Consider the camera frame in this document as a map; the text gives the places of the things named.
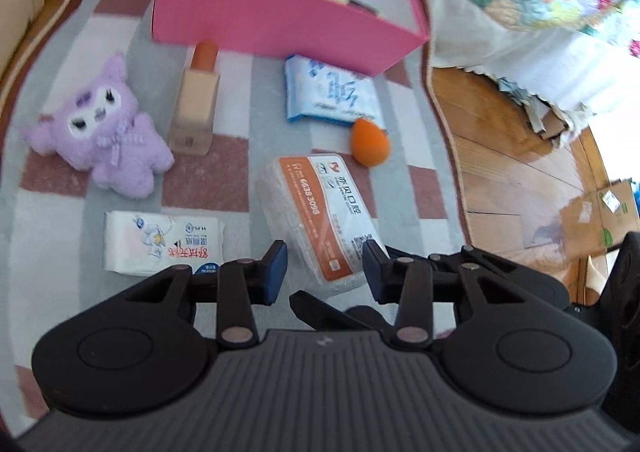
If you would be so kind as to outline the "beige bottle orange cap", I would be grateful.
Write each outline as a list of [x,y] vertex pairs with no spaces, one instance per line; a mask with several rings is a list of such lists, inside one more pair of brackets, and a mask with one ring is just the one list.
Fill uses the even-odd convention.
[[204,156],[213,140],[220,76],[215,71],[217,45],[195,45],[191,63],[183,69],[168,144],[175,153]]

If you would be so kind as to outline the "purple plush toy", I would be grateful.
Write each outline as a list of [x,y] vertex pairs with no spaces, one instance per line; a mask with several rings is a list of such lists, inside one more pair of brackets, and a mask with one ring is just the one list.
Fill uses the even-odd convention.
[[49,119],[26,129],[24,139],[39,155],[56,154],[70,167],[89,172],[102,189],[132,199],[149,197],[155,177],[175,162],[152,117],[139,109],[122,52],[112,54],[96,78]]

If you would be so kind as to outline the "flattened cardboard piece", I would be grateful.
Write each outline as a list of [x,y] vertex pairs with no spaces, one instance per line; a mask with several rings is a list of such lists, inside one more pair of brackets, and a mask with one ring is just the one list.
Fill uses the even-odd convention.
[[607,253],[629,232],[639,230],[636,190],[634,181],[618,180],[575,197],[527,234],[526,243],[532,247],[551,245],[568,260]]

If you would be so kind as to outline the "orange white mask package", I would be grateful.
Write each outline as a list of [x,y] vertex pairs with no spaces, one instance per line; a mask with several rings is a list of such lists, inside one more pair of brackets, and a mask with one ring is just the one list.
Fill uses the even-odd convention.
[[363,246],[384,244],[341,155],[273,159],[256,191],[271,234],[288,244],[302,268],[296,288],[330,298],[366,282]]

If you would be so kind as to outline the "white wet wipes pack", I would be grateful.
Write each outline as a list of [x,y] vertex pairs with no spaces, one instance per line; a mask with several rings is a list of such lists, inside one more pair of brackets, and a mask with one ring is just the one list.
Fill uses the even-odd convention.
[[135,211],[107,212],[104,268],[149,276],[172,265],[212,274],[222,264],[224,224],[214,217],[171,216]]

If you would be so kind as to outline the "orange makeup sponge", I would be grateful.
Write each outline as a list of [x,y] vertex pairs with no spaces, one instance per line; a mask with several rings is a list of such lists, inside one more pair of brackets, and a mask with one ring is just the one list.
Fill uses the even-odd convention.
[[364,167],[382,165],[390,156],[390,140],[375,123],[358,118],[352,125],[352,157]]

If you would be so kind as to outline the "checkered grey pink rug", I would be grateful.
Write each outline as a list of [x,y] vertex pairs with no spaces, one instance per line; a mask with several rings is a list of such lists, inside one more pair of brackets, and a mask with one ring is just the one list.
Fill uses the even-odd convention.
[[289,123],[282,60],[221,52],[212,148],[175,156],[144,201],[101,190],[58,156],[32,152],[23,129],[96,76],[115,51],[128,83],[165,135],[192,50],[151,40],[152,0],[58,0],[62,4],[1,85],[1,429],[20,434],[46,412],[30,372],[50,327],[134,285],[103,269],[105,212],[213,216],[224,224],[224,259],[259,257],[270,233],[255,184],[274,158],[339,153],[386,245],[454,253],[468,238],[458,212],[449,146],[428,84],[427,45],[374,79],[390,159],[367,170],[350,157],[349,130]]

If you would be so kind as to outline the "blue white tissue pack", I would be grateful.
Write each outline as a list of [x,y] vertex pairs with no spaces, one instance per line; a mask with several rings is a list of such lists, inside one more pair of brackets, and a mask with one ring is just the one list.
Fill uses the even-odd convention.
[[285,61],[284,75],[288,121],[310,118],[351,126],[362,118],[386,129],[372,78],[301,55]]

